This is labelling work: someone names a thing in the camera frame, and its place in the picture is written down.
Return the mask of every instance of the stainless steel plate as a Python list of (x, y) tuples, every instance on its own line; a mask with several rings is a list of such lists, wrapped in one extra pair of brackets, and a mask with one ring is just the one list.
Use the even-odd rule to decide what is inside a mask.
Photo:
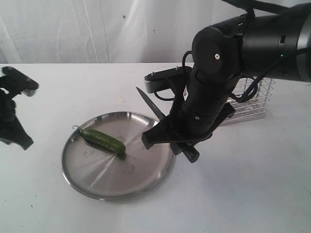
[(112, 200), (139, 194), (154, 186), (167, 171), (173, 153), (169, 144), (146, 150), (141, 134), (157, 121), (138, 113), (115, 112), (84, 123), (119, 139), (126, 156), (90, 147), (76, 130), (65, 144), (62, 157), (67, 182), (80, 193), (95, 199)]

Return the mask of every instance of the white backdrop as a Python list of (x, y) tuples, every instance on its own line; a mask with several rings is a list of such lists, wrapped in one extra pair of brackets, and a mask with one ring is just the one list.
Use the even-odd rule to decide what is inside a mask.
[(0, 0), (0, 6), (0, 63), (179, 62), (200, 29), (243, 13), (220, 0)]

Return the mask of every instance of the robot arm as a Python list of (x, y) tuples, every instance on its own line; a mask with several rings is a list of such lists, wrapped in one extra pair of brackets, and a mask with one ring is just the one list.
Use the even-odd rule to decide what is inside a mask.
[[(171, 143), (175, 155), (184, 152), (191, 163), (199, 153), (194, 145), (209, 139), (235, 110), (226, 103), (250, 100), (257, 84), (270, 78), (311, 82), (311, 4), (292, 8), (259, 1), (226, 0), (247, 14), (202, 29), (192, 43), (194, 66), (149, 74), (149, 93), (171, 89), (175, 94), (170, 114), (142, 135), (148, 149)], [(277, 15), (255, 17), (255, 9)], [(242, 77), (256, 77), (242, 96), (232, 94)], [(188, 97), (183, 98), (187, 87)]]

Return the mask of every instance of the white table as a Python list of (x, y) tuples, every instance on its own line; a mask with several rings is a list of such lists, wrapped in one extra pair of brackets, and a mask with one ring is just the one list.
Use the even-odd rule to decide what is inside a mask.
[[(143, 195), (87, 198), (61, 171), (74, 124), (113, 111), (155, 118), (135, 86), (178, 64), (18, 64), (40, 84), (18, 96), (35, 143), (0, 144), (0, 233), (311, 232), (311, 85), (276, 81), (267, 117), (221, 126), (197, 146), (198, 162), (174, 169)], [(168, 113), (170, 103), (151, 99)]]

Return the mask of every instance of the knife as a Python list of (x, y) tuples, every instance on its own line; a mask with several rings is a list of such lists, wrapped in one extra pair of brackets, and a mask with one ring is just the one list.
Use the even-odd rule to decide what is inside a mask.
[[(161, 112), (161, 110), (153, 103), (153, 101), (144, 93), (139, 87), (136, 87), (137, 91), (139, 92), (142, 99), (146, 102), (146, 104), (149, 106), (149, 108), (153, 111), (153, 113), (157, 116), (159, 120), (164, 119), (166, 116), (164, 113)], [(200, 153), (194, 148), (193, 145), (190, 145), (185, 142), (171, 142), (171, 149), (175, 155), (180, 154), (183, 152), (185, 156), (188, 158), (188, 160), (191, 163), (194, 163), (198, 160)]]

